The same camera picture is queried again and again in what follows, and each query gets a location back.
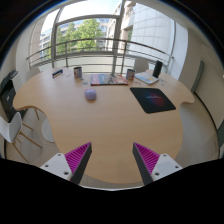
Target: green foliage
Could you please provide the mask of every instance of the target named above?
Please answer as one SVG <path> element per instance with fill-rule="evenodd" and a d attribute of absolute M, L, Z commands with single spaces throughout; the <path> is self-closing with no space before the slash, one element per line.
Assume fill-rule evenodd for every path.
<path fill-rule="evenodd" d="M 51 59 L 51 48 L 48 48 L 47 50 L 44 51 L 44 55 L 46 55 L 44 60 Z"/>
<path fill-rule="evenodd" d="M 99 22 L 96 19 L 87 19 L 79 26 L 77 30 L 74 28 L 74 23 L 70 23 L 68 29 L 63 36 L 60 27 L 58 27 L 57 32 L 57 43 L 62 43 L 64 41 L 86 39 L 86 38 L 98 38 L 102 37 L 103 33 L 99 29 Z M 67 44 L 67 51 L 81 51 L 81 50 L 97 50 L 99 49 L 95 40 L 87 41 L 74 41 Z M 59 45 L 57 47 L 58 54 L 65 53 L 65 45 Z"/>
<path fill-rule="evenodd" d="M 85 39 L 102 37 L 103 33 L 99 29 L 99 24 L 100 23 L 97 22 L 96 19 L 84 20 L 83 24 L 79 26 L 79 29 L 77 29 L 77 32 L 79 32 L 79 38 Z M 79 41 L 77 42 L 76 47 L 77 51 L 81 51 L 82 49 L 86 51 L 99 49 L 95 40 Z"/>
<path fill-rule="evenodd" d="M 74 34 L 75 34 L 75 28 L 74 23 L 69 23 L 68 29 L 65 33 L 65 40 L 64 41 L 70 41 L 74 40 Z M 67 44 L 67 51 L 70 52 L 71 49 L 76 45 L 76 42 L 71 42 Z"/>
<path fill-rule="evenodd" d="M 57 32 L 57 43 L 62 43 L 65 41 L 65 37 L 63 36 L 61 32 L 61 28 L 58 27 L 58 32 Z M 65 44 L 61 44 L 57 46 L 57 54 L 64 54 L 65 53 Z"/>

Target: mouse pad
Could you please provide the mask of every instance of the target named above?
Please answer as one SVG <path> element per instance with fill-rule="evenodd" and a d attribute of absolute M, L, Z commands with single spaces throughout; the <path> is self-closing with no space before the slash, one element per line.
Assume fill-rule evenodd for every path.
<path fill-rule="evenodd" d="M 147 114 L 176 109 L 160 89 L 130 88 L 130 90 Z"/>

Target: floor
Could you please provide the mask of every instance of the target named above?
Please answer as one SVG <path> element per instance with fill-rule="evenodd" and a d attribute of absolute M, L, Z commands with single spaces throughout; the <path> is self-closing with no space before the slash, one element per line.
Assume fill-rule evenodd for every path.
<path fill-rule="evenodd" d="M 212 120 L 200 100 L 196 96 L 194 97 L 194 104 L 184 103 L 180 108 L 184 137 L 176 162 L 182 167 L 215 160 L 219 156 L 218 139 Z M 23 123 L 32 127 L 33 131 L 25 126 L 23 126 L 22 131 L 33 141 L 40 144 L 42 149 L 26 140 L 23 136 L 19 137 L 21 143 L 17 141 L 16 145 L 31 165 L 40 167 L 60 151 L 55 143 L 50 143 L 43 138 L 41 126 L 46 117 L 40 111 L 38 111 L 38 115 L 39 120 L 34 109 L 28 109 L 23 118 Z M 9 143 L 7 144 L 7 158 L 26 163 L 12 144 Z M 138 188 L 143 186 L 143 182 L 125 185 L 110 184 L 84 174 L 80 185 L 101 189 L 122 189 Z"/>

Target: conference table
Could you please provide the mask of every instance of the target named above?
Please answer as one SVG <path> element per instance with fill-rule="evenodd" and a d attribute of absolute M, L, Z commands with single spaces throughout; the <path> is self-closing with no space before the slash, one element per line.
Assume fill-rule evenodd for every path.
<path fill-rule="evenodd" d="M 52 78 L 58 69 L 63 69 L 63 74 Z M 194 97 L 181 82 L 163 72 L 151 85 L 136 78 L 128 83 L 91 86 L 90 74 L 83 74 L 80 80 L 68 68 L 53 68 L 28 80 L 16 93 L 13 107 L 42 111 L 61 153 L 91 142 L 86 175 L 107 183 L 137 183 L 142 178 L 132 153 L 133 142 L 175 159 L 183 139 L 180 105 L 193 103 Z M 130 87 L 158 88 L 176 109 L 147 114 Z M 93 101 L 84 95 L 89 88 L 96 90 Z"/>

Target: mug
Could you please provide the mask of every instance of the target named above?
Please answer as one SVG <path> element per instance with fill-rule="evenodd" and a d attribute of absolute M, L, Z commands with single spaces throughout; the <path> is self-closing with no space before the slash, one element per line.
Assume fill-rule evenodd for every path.
<path fill-rule="evenodd" d="M 134 79 L 135 77 L 135 70 L 127 69 L 126 79 Z"/>
<path fill-rule="evenodd" d="M 82 67 L 75 67 L 73 71 L 75 78 L 82 78 Z"/>

